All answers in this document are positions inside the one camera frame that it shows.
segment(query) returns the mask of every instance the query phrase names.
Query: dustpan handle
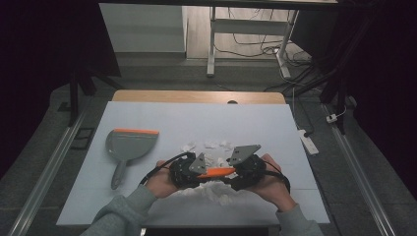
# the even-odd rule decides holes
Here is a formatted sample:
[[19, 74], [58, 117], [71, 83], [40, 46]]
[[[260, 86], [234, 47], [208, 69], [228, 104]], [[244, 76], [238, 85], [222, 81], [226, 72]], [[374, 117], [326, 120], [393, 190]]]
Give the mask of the dustpan handle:
[[123, 174], [126, 169], [126, 160], [121, 160], [117, 164], [116, 170], [114, 170], [113, 178], [111, 179], [111, 189], [115, 190], [119, 187], [120, 182], [122, 181]]

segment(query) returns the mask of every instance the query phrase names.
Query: floor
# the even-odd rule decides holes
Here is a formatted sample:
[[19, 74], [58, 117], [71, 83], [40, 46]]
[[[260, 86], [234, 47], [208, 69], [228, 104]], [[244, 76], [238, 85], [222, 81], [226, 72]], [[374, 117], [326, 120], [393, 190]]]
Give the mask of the floor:
[[[233, 13], [235, 16], [240, 16], [238, 11], [233, 10]], [[221, 14], [227, 17], [227, 11]], [[244, 17], [251, 18], [252, 14], [254, 12], [249, 12]], [[191, 34], [189, 34], [189, 38], [188, 60], [176, 57], [148, 56], [144, 58], [135, 55], [119, 55], [118, 62], [122, 78], [114, 78], [114, 80], [128, 89], [237, 91], [262, 91], [265, 88], [285, 83], [277, 72], [276, 61], [268, 60], [270, 58], [268, 56], [263, 60], [254, 61], [241, 60], [242, 58], [239, 60], [236, 60], [237, 58], [227, 59], [230, 55], [224, 54], [224, 60], [216, 62], [215, 77], [208, 79], [206, 77], [207, 61], [199, 59], [207, 58], [204, 56], [204, 53], [207, 52], [192, 50], [194, 44]], [[259, 41], [257, 36], [250, 39], [245, 37], [239, 39]], [[195, 41], [203, 43], [203, 40], [196, 39]], [[241, 45], [235, 45], [233, 37], [218, 41], [218, 46], [227, 47], [228, 50], [239, 50], [242, 53], [256, 53], [259, 46], [240, 51]], [[220, 53], [216, 54], [216, 57], [221, 58], [220, 56], [222, 56]], [[299, 74], [302, 70], [303, 68], [290, 68], [294, 75]], [[97, 127], [106, 102], [111, 99], [115, 91], [114, 88], [100, 80], [94, 79], [94, 83], [97, 93], [92, 98], [87, 111], [88, 115], [81, 125], [81, 129], [84, 130], [94, 130]], [[270, 92], [282, 91], [284, 88], [276, 87]], [[321, 188], [323, 201], [331, 221], [331, 224], [320, 226], [325, 235], [382, 235], [369, 211], [367, 202], [357, 187], [351, 170], [346, 164], [346, 159], [331, 131], [331, 126], [324, 121], [323, 105], [318, 100], [321, 89], [311, 90], [299, 99], [293, 99], [291, 92], [286, 97], [291, 108], [295, 108], [294, 116], [300, 126], [306, 130], [311, 130], [314, 127], [315, 133], [311, 138], [321, 152], [320, 155], [308, 157]], [[0, 235], [6, 235], [9, 232], [67, 128], [69, 122], [68, 97], [68, 86], [57, 89], [51, 94], [50, 108], [42, 123], [10, 171], [1, 179]], [[81, 101], [86, 99], [82, 94], [80, 94], [80, 98]], [[330, 110], [333, 109], [332, 104], [328, 104], [326, 107]], [[354, 106], [350, 105], [346, 112], [346, 137], [379, 197], [396, 235], [417, 235], [416, 201], [411, 197], [381, 152], [360, 129], [352, 116], [353, 109]], [[55, 222], [83, 164], [88, 146], [89, 141], [86, 139], [74, 140], [71, 143], [71, 148], [63, 160], [62, 167], [59, 168], [57, 176], [42, 201], [27, 235], [79, 235], [84, 231], [79, 228], [58, 227]]]

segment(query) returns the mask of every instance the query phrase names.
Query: gray sleeve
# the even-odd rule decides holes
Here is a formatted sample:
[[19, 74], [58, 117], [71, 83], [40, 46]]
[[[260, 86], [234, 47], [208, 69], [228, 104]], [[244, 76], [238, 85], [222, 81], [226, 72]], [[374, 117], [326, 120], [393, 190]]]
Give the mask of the gray sleeve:
[[322, 230], [314, 220], [307, 220], [299, 205], [287, 212], [276, 212], [281, 225], [281, 236], [323, 236]]
[[127, 198], [116, 196], [82, 235], [140, 235], [141, 225], [155, 201], [156, 197], [143, 185]]

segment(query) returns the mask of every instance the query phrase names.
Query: hand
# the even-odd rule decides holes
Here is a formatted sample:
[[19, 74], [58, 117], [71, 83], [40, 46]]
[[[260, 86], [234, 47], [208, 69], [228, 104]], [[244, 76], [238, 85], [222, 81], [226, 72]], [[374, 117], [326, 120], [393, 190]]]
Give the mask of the hand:
[[[163, 163], [164, 160], [159, 160], [156, 166]], [[164, 199], [178, 190], [169, 177], [169, 169], [165, 167], [154, 173], [145, 183], [145, 186], [159, 199]]]
[[[281, 171], [281, 167], [272, 159], [272, 157], [270, 157], [269, 154], [263, 155], [261, 159]], [[273, 167], [267, 164], [268, 171], [277, 172]], [[267, 202], [276, 205], [279, 211], [282, 212], [289, 211], [296, 206], [296, 203], [289, 195], [284, 182], [274, 176], [266, 175], [257, 185], [252, 186], [247, 190], [258, 194]]]

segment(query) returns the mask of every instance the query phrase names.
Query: white table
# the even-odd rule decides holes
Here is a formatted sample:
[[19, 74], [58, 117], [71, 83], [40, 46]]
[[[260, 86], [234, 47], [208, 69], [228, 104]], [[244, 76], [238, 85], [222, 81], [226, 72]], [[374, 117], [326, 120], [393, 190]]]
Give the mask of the white table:
[[[156, 129], [160, 134], [149, 154], [130, 162], [124, 183], [113, 191], [110, 181], [117, 161], [106, 153], [104, 141], [116, 127]], [[257, 154], [268, 152], [281, 165], [291, 181], [291, 195], [306, 217], [318, 223], [329, 222], [288, 105], [109, 102], [57, 224], [91, 224], [98, 210], [115, 195], [129, 195], [157, 160], [178, 154], [188, 142], [197, 143], [196, 153], [229, 157], [230, 151], [221, 147], [204, 147], [204, 142], [221, 141], [235, 146], [262, 145]], [[153, 204], [143, 227], [248, 227], [278, 223], [275, 207], [257, 195], [241, 191], [232, 200], [222, 206], [201, 196], [173, 195]]]

